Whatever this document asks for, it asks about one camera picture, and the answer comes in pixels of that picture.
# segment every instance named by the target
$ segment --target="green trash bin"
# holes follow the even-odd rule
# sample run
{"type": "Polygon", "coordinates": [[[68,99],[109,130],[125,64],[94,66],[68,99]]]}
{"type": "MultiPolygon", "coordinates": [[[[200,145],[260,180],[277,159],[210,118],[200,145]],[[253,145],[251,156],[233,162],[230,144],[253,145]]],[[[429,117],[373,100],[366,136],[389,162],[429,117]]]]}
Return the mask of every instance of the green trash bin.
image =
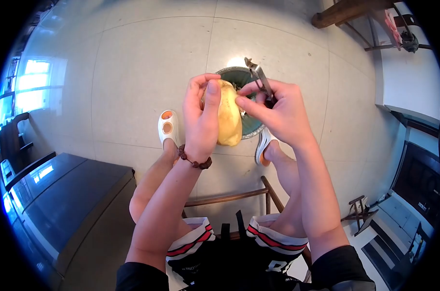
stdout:
{"type": "MultiPolygon", "coordinates": [[[[249,73],[249,69],[246,67],[226,67],[218,71],[217,74],[221,75],[222,80],[235,83],[241,88],[255,80],[255,78],[251,77],[251,73],[249,73]]],[[[251,100],[255,100],[255,93],[251,93],[247,97],[251,100]]],[[[265,125],[247,113],[241,116],[241,123],[243,126],[241,140],[251,138],[265,128],[265,125]]]]}

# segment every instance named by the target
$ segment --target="pink object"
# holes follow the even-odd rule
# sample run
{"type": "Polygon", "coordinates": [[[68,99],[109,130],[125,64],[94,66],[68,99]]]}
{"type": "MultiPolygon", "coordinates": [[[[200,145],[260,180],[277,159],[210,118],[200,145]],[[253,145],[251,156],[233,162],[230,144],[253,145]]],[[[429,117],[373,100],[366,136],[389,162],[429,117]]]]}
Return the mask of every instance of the pink object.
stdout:
{"type": "Polygon", "coordinates": [[[399,48],[400,44],[402,44],[401,34],[398,32],[398,28],[396,27],[396,23],[394,21],[393,15],[386,9],[385,9],[385,23],[393,33],[394,39],[397,41],[397,43],[393,43],[393,44],[399,48]]]}

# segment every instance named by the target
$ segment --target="forearm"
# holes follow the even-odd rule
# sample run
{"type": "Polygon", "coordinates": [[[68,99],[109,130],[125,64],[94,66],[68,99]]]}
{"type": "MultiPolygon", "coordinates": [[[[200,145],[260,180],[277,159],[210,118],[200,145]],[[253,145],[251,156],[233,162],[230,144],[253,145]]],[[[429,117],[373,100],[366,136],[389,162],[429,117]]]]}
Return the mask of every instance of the forearm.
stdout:
{"type": "Polygon", "coordinates": [[[176,163],[136,223],[127,262],[165,267],[165,253],[176,235],[173,230],[178,227],[183,207],[200,173],[201,170],[193,168],[188,161],[176,163]]]}
{"type": "Polygon", "coordinates": [[[293,149],[299,166],[303,226],[311,245],[318,240],[324,246],[323,238],[334,233],[337,236],[330,245],[348,244],[340,223],[338,200],[317,141],[311,136],[293,149]]]}

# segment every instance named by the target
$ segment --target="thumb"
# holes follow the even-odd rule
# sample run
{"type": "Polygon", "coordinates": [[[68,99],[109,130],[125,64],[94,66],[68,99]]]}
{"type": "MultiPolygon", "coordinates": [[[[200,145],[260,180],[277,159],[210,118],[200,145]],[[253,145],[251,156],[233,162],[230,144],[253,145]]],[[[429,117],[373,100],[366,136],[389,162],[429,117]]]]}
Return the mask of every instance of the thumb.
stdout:
{"type": "Polygon", "coordinates": [[[205,90],[204,112],[206,118],[218,119],[221,100],[220,84],[217,80],[210,80],[205,90]]]}
{"type": "Polygon", "coordinates": [[[271,118],[271,109],[268,109],[265,107],[264,104],[259,104],[254,101],[252,101],[249,98],[246,97],[236,97],[236,104],[244,109],[247,114],[249,114],[252,117],[257,118],[260,122],[267,125],[267,121],[271,118]]]}

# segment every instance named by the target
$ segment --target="knee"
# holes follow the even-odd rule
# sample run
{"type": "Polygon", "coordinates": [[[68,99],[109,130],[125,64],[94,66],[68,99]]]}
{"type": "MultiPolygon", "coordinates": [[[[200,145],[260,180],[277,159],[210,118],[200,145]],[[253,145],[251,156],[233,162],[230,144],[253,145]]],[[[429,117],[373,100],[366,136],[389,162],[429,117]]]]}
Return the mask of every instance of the knee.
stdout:
{"type": "Polygon", "coordinates": [[[129,211],[134,223],[138,222],[139,217],[144,211],[144,208],[146,208],[148,202],[149,201],[144,201],[143,199],[140,199],[137,196],[133,195],[130,200],[129,211]]]}

